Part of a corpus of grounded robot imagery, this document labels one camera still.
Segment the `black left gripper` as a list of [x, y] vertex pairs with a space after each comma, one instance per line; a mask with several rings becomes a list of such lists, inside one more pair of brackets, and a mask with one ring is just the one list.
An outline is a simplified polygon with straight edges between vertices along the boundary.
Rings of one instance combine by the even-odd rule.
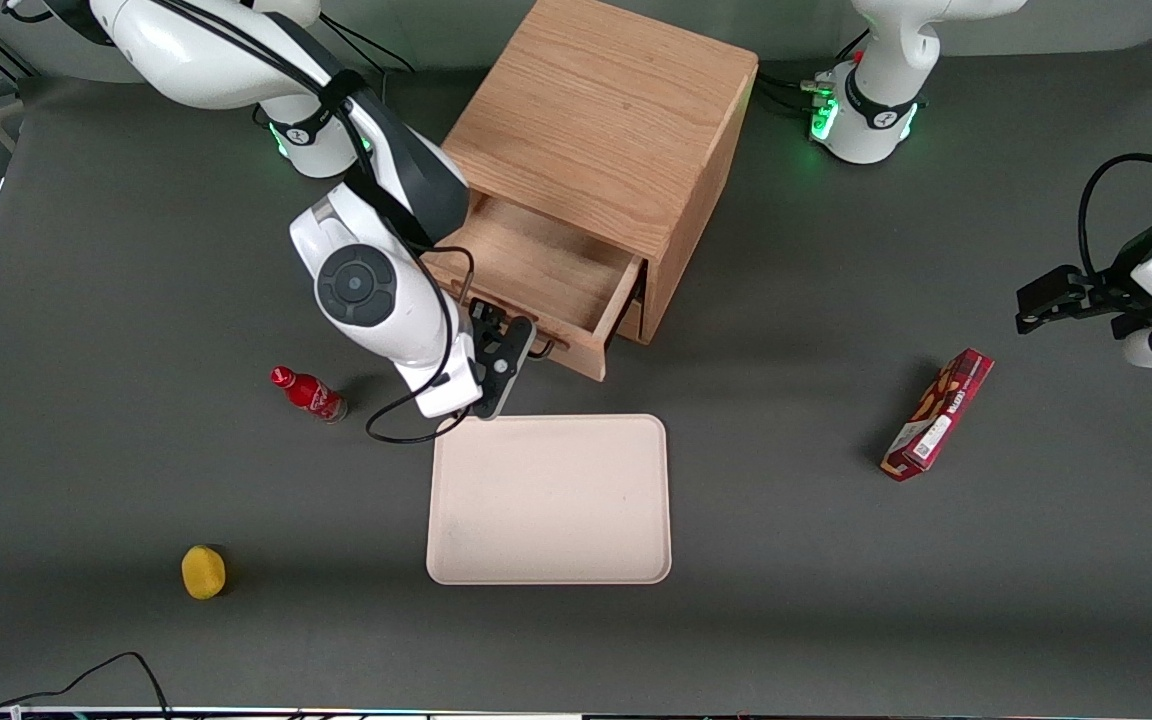
[[1152, 293], [1134, 281], [1132, 272], [1152, 258], [1152, 225], [1126, 242], [1105, 268], [1094, 268], [1091, 253], [1082, 270], [1064, 264], [1020, 288], [1015, 329], [1021, 336], [1051, 323], [1084, 320], [1114, 314], [1111, 331], [1115, 340], [1126, 340], [1135, 331], [1152, 329]]

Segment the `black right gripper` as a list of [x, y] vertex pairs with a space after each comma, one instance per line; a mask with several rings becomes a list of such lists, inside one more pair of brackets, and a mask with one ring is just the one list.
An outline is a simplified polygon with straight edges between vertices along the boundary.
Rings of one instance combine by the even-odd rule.
[[475, 418], [493, 420], [500, 415], [535, 343], [530, 319], [513, 319], [486, 300], [472, 300], [473, 370], [482, 396]]

